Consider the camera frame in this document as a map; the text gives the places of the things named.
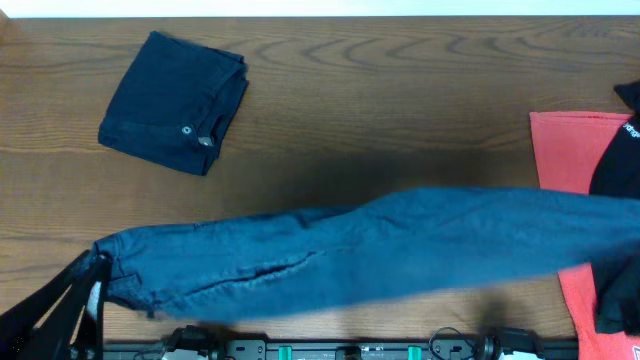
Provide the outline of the blue denim shorts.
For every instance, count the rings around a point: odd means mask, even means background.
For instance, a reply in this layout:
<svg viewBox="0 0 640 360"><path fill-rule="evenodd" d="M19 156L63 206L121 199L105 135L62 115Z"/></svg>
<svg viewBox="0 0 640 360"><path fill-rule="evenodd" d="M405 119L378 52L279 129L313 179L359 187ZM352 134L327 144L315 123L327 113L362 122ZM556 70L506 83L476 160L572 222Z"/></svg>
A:
<svg viewBox="0 0 640 360"><path fill-rule="evenodd" d="M108 297L238 322L554 273L639 246L631 199L417 188L354 207L132 228L98 240Z"/></svg>

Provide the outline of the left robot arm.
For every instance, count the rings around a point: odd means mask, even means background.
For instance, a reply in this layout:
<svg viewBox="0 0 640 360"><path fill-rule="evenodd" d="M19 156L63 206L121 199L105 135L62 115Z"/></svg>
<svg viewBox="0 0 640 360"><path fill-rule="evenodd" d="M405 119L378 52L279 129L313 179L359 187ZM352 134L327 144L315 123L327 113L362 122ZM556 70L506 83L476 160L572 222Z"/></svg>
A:
<svg viewBox="0 0 640 360"><path fill-rule="evenodd" d="M102 360L112 261L85 251L1 315L5 360Z"/></svg>

